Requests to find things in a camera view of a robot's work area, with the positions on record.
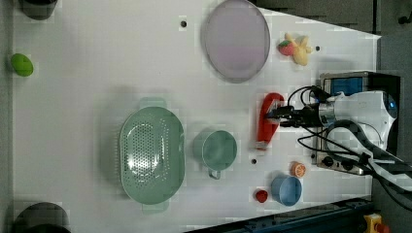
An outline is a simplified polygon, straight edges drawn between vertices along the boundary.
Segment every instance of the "yellow object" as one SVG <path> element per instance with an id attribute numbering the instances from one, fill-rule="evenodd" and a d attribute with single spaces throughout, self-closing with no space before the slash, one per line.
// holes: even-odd
<path id="1" fill-rule="evenodd" d="M 387 233 L 391 232 L 388 226 L 382 224 L 382 217 L 378 214 L 363 216 L 367 223 L 367 229 L 364 233 Z"/>
<path id="2" fill-rule="evenodd" d="M 294 41 L 294 38 L 292 38 L 291 34 L 289 33 L 285 34 L 285 39 L 290 41 L 294 47 L 294 51 L 293 51 L 294 62 L 302 66 L 307 65 L 308 64 L 307 53 L 312 52 L 312 49 L 310 49 L 310 47 L 307 47 L 309 37 L 305 36 L 299 44 Z"/>

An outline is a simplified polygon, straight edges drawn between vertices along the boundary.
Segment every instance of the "toy strawberry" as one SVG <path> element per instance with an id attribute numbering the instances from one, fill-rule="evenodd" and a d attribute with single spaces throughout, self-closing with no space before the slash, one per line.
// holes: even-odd
<path id="1" fill-rule="evenodd" d="M 281 44 L 279 44 L 279 52 L 285 56 L 293 55 L 294 53 L 294 46 L 291 41 L 284 41 Z"/>

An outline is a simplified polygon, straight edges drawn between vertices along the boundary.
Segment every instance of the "white table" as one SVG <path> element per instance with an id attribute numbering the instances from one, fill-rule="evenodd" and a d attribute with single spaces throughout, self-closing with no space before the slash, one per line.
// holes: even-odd
<path id="1" fill-rule="evenodd" d="M 271 148 L 252 145 L 260 101 L 285 97 L 323 72 L 375 71 L 378 37 L 262 10 L 271 51 L 262 71 L 246 83 L 225 82 L 200 43 L 202 22 L 221 1 L 59 1 L 53 16 L 35 21 L 15 10 L 14 51 L 29 54 L 35 73 L 14 78 L 15 214 L 29 203 L 61 205 L 72 232 L 182 232 L 369 195 L 371 178 L 311 165 L 299 129 L 280 128 Z M 186 29 L 180 21 L 188 22 Z M 309 36 L 321 47 L 307 67 L 275 50 L 285 32 Z M 119 179 L 118 134 L 143 96 L 163 96 L 186 132 L 186 175 L 159 214 L 144 215 Z M 219 181 L 192 158 L 190 144 L 204 127 L 229 128 L 238 156 Z M 257 164 L 250 161 L 257 159 Z M 268 190 L 292 161 L 303 162 L 302 198 L 284 207 Z"/>

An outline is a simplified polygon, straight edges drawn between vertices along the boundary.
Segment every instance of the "green cup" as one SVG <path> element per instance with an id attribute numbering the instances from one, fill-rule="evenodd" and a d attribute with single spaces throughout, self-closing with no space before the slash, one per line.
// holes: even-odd
<path id="1" fill-rule="evenodd" d="M 209 169 L 209 177 L 215 180 L 220 179 L 221 171 L 233 163 L 236 152 L 236 140 L 224 130 L 206 129 L 193 142 L 194 157 Z"/>

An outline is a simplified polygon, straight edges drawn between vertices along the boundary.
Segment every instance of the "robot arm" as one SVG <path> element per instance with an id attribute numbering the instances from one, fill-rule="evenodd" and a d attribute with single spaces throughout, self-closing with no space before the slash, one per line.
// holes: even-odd
<path id="1" fill-rule="evenodd" d="M 288 103 L 288 106 L 272 109 L 266 117 L 280 122 L 281 126 L 325 127 L 328 132 L 344 128 L 355 136 L 359 142 L 357 145 L 367 153 L 359 150 L 358 146 L 352 148 L 349 143 L 331 140 L 355 151 L 359 155 L 359 159 L 354 160 L 356 165 L 403 190 L 412 191 L 412 167 L 385 151 L 389 131 L 397 118 L 394 99 L 383 91 L 360 92 L 351 96 L 340 93 L 332 97 L 317 87 L 312 86 L 311 90 L 316 90 L 313 92 L 318 103 L 305 105 L 302 110 L 295 110 Z M 371 130 L 365 131 L 360 125 Z M 379 139 L 377 143 L 372 140 L 376 138 Z"/>

